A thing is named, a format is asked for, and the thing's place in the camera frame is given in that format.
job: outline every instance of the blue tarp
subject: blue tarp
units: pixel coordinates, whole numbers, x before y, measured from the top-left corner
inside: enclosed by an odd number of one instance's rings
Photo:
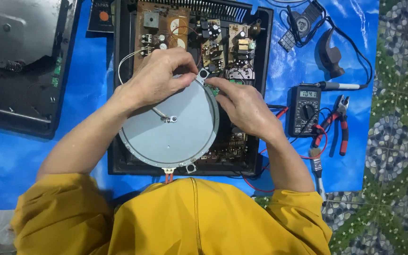
[[[272,31],[269,71],[267,79],[266,102],[270,104],[286,104],[287,90],[293,84],[305,81],[309,83],[324,80],[324,73],[318,69],[314,49],[315,42],[329,26],[318,30],[315,39],[303,48],[294,48],[287,53],[277,41],[285,33],[286,14],[282,8],[273,7],[264,0],[243,0],[257,6],[275,9],[275,19]],[[376,54],[378,1],[370,0],[321,0],[334,22],[360,48],[360,51],[374,65]],[[302,12],[308,3],[293,9]],[[112,61],[107,69],[107,44],[112,41],[106,38],[85,38],[91,1],[84,1],[81,9],[75,47],[60,125],[53,140],[42,140],[37,137],[20,135],[14,132],[0,130],[0,210],[14,209],[17,197],[25,192],[35,180],[37,169],[53,146],[74,126],[103,105],[107,99],[108,87],[112,85]],[[340,66],[346,71],[334,81],[341,83],[363,84],[366,73],[357,61],[350,44],[341,36],[334,34],[331,45],[341,50]],[[363,181],[367,133],[369,129],[372,83],[367,89],[350,92],[323,92],[321,107],[333,107],[336,97],[340,94],[350,96],[348,109],[349,142],[347,155],[338,154],[341,132],[339,127],[332,128],[329,134],[329,147],[322,156],[322,179],[327,192],[360,190]],[[333,155],[332,142],[336,147]],[[293,145],[302,155],[307,154],[311,139],[298,139]],[[265,148],[262,142],[259,151]],[[164,181],[164,177],[149,176],[110,176],[107,173],[106,156],[100,160],[92,172],[104,190],[112,191],[113,197],[145,188],[150,183]],[[261,195],[254,192],[243,180],[228,177],[202,177],[207,180],[230,183],[240,188],[248,195]],[[269,172],[265,171],[260,179],[250,181],[260,189],[269,190],[273,183]]]

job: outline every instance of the yellow sleeve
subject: yellow sleeve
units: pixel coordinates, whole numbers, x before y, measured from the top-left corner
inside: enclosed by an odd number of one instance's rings
[[[107,254],[113,211],[88,175],[52,174],[18,199],[11,225],[18,255]]]
[[[330,254],[332,231],[322,219],[322,202],[317,192],[276,190],[266,210],[303,243],[309,254]]]

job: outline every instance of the hand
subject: hand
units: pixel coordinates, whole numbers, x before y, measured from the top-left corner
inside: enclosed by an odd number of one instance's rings
[[[173,78],[173,72],[184,67],[189,72]],[[133,77],[117,87],[112,96],[123,111],[130,113],[152,105],[188,87],[198,74],[193,56],[184,48],[156,49],[145,57]]]
[[[220,88],[215,99],[228,113],[231,122],[241,130],[266,142],[284,135],[281,122],[272,114],[262,95],[253,86],[231,83],[216,77],[205,82]]]

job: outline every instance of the digital multimeter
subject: digital multimeter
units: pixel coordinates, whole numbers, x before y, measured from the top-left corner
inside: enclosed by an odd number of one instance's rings
[[[312,126],[319,123],[320,88],[292,87],[289,130],[291,137],[311,137],[316,133]]]

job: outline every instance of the gray circular plate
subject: gray circular plate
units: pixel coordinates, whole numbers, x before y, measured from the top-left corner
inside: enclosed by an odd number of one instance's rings
[[[189,87],[159,103],[156,108],[176,122],[164,122],[150,107],[128,118],[119,135],[141,161],[161,168],[188,166],[215,140],[218,105],[212,91],[197,77]]]

